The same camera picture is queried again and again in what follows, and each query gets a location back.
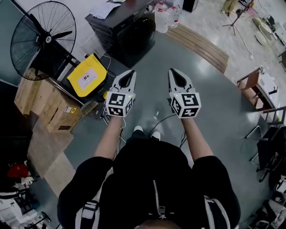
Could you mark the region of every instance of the person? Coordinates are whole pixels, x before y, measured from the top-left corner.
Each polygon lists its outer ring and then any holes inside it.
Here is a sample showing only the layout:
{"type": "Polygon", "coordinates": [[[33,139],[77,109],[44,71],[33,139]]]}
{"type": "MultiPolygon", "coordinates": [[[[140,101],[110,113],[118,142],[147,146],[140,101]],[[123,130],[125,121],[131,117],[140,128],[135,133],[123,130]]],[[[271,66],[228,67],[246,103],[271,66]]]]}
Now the person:
{"type": "MultiPolygon", "coordinates": [[[[181,122],[194,160],[192,169],[179,147],[161,141],[157,131],[148,138],[140,126],[116,156],[122,118],[112,117],[94,157],[77,168],[59,196],[63,228],[94,228],[76,227],[76,216],[100,189],[99,229],[209,229],[205,198],[217,199],[230,228],[235,228],[240,206],[225,166],[213,156],[194,120],[181,122]],[[113,173],[107,176],[111,168],[113,173]]],[[[220,210],[214,206],[212,213],[215,228],[226,228],[220,210]]]]}
{"type": "Polygon", "coordinates": [[[226,13],[228,16],[230,15],[231,11],[234,10],[238,3],[238,0],[225,0],[222,8],[222,12],[226,13]]]}

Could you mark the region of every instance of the shoe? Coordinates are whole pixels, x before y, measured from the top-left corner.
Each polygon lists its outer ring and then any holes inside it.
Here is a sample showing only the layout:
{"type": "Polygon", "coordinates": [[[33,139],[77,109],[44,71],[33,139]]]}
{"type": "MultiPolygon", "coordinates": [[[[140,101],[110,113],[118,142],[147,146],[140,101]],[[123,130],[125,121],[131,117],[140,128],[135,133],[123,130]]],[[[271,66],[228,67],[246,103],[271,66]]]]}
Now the shoe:
{"type": "Polygon", "coordinates": [[[135,131],[142,131],[143,132],[143,128],[141,126],[136,126],[133,130],[133,132],[135,131]]]}
{"type": "Polygon", "coordinates": [[[161,134],[158,131],[155,131],[152,133],[151,139],[154,139],[156,141],[160,141],[161,140],[161,134]]]}

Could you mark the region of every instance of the label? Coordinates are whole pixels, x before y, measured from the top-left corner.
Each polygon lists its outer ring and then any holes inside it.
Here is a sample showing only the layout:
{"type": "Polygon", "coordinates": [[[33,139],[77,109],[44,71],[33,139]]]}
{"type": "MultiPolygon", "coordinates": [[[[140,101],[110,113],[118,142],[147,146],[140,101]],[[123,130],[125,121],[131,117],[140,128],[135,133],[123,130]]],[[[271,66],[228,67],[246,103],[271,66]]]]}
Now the label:
{"type": "Polygon", "coordinates": [[[64,109],[64,112],[70,113],[70,114],[74,114],[76,111],[77,107],[66,107],[66,109],[64,109]]]}
{"type": "Polygon", "coordinates": [[[96,78],[98,78],[97,73],[93,70],[93,68],[89,69],[85,74],[83,74],[78,79],[78,84],[82,90],[84,90],[87,86],[89,86],[96,78]]]}
{"type": "Polygon", "coordinates": [[[71,109],[71,111],[70,111],[70,114],[75,113],[76,109],[77,109],[76,107],[73,107],[73,108],[71,109]]]}
{"type": "Polygon", "coordinates": [[[72,110],[72,107],[68,106],[66,109],[64,109],[64,112],[70,113],[72,110]]]}
{"type": "Polygon", "coordinates": [[[71,126],[60,126],[58,130],[69,130],[71,126]]]}

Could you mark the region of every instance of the cardboard box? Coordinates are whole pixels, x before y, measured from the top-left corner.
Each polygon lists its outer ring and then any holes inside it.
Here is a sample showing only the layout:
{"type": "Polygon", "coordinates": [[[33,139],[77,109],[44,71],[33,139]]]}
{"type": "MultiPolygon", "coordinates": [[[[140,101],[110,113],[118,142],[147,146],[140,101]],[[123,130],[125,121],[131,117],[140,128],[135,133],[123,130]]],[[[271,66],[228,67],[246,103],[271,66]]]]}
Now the cardboard box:
{"type": "Polygon", "coordinates": [[[40,81],[21,79],[14,103],[22,114],[28,115],[30,113],[40,83],[40,81]]]}
{"type": "Polygon", "coordinates": [[[70,132],[81,117],[80,106],[58,89],[54,89],[39,117],[49,132],[70,132]]]}
{"type": "Polygon", "coordinates": [[[48,100],[50,94],[54,91],[54,89],[55,87],[48,80],[41,81],[33,103],[32,112],[34,112],[36,115],[41,114],[46,104],[46,101],[48,100]]]}

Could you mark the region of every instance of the water bottle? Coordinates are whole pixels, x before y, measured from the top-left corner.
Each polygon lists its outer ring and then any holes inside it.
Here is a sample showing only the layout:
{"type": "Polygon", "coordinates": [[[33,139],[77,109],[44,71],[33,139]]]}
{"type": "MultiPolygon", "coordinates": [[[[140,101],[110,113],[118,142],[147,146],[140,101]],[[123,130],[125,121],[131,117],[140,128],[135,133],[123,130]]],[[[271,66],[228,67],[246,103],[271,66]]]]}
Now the water bottle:
{"type": "Polygon", "coordinates": [[[178,27],[179,16],[180,16],[180,7],[172,6],[167,10],[169,14],[168,26],[171,28],[178,27]]]}
{"type": "Polygon", "coordinates": [[[167,9],[167,5],[163,2],[159,2],[155,6],[156,30],[163,34],[168,31],[169,14],[167,13],[167,9]]]}

